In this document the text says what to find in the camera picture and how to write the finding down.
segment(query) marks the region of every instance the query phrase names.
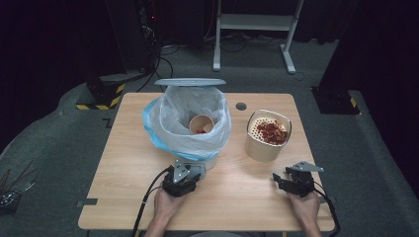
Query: red food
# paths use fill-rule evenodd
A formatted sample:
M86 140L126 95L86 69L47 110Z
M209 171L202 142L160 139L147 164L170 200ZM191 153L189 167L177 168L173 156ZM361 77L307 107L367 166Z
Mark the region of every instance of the red food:
M257 127L260 139L266 143L280 145L287 140L288 132L277 125L277 122L262 121Z

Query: plastic bag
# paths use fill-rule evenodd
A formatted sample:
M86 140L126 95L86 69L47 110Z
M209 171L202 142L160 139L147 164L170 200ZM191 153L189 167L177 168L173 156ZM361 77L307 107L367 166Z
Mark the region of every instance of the plastic bag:
M189 122L197 115L212 118L214 127L209 133L190 132ZM157 148L193 161L214 158L227 143L231 131L227 101L213 86L169 86L162 97L142 111L142 120Z

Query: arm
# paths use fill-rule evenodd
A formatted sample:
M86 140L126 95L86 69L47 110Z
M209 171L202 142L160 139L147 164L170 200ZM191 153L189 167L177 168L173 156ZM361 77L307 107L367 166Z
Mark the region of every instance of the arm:
M144 237L163 236L167 224L178 211L184 197L171 197L164 190L159 189L154 197L154 217Z
M306 197L299 197L290 193L287 194L293 204L295 217L301 223L305 236L321 236L320 228L317 225L317 213L320 207L317 194L311 192Z

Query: gray floor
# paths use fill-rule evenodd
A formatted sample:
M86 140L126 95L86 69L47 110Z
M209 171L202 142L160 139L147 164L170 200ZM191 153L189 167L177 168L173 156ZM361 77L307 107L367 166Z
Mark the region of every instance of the gray floor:
M351 91L362 114L323 115L310 88L321 80L336 43L315 40L294 42L291 55L297 74L288 74L278 50L278 40L249 42L239 52L221 52L221 70L213 72L212 49L167 47L162 56L173 64L173 77L221 78L223 92L289 93L294 96L311 151L335 207L341 236L419 236L419 204L383 144L361 93ZM237 44L224 42L228 50ZM161 61L158 74L170 77L170 66ZM141 92L158 92L152 83ZM124 93L137 91L141 80L126 83ZM78 111L75 102L84 85L63 95L57 110L34 121L3 152L0 175L11 169L16 178L34 160L35 173L16 185L23 189L36 178L14 215L0 216L0 236L85 236L78 227L87 196L118 108ZM93 230L90 236L129 236L126 230ZM280 236L268 233L268 236Z

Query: perforated container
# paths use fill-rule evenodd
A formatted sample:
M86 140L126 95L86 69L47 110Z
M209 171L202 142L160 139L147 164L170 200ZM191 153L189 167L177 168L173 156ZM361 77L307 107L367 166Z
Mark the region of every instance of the perforated container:
M265 123L275 123L281 131L287 133L282 143L270 143L258 126ZM292 132L291 121L275 112L258 110L253 113L247 123L247 137L245 142L246 153L257 161L268 162L277 159L282 148L288 143Z

